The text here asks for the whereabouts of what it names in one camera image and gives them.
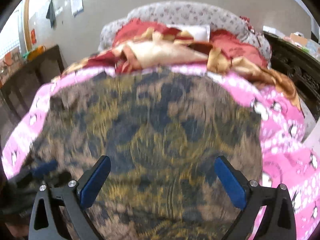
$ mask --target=wall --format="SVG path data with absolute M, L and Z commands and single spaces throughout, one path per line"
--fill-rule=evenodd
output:
M 70 0 L 53 0 L 57 10 L 57 26 L 50 28 L 45 18 L 49 1 L 35 13 L 30 21 L 30 31 L 35 28 L 37 44 L 51 46 L 58 44 L 65 64 L 97 51 L 102 27 L 110 21 L 122 18 L 135 7 L 166 0 L 83 0 L 84 12 L 73 17 Z M 306 38 L 311 35 L 310 17 L 294 0 L 190 0 L 217 5 L 231 12 L 247 16 L 256 29 L 263 25 L 274 27 L 289 35 L 300 31 Z

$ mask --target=silver bolt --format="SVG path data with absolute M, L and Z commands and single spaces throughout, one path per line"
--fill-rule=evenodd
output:
M 68 186 L 74 187 L 76 184 L 77 184 L 77 182 L 75 180 L 71 180 L 71 181 L 69 181 Z
M 40 186 L 40 191 L 44 191 L 46 188 L 47 188 L 46 185 L 41 185 L 41 186 Z
M 285 184 L 280 184 L 280 188 L 283 189 L 283 190 L 286 190 L 287 186 Z
M 252 187 L 257 187 L 258 186 L 258 182 L 256 182 L 255 180 L 250 180 L 250 185 Z

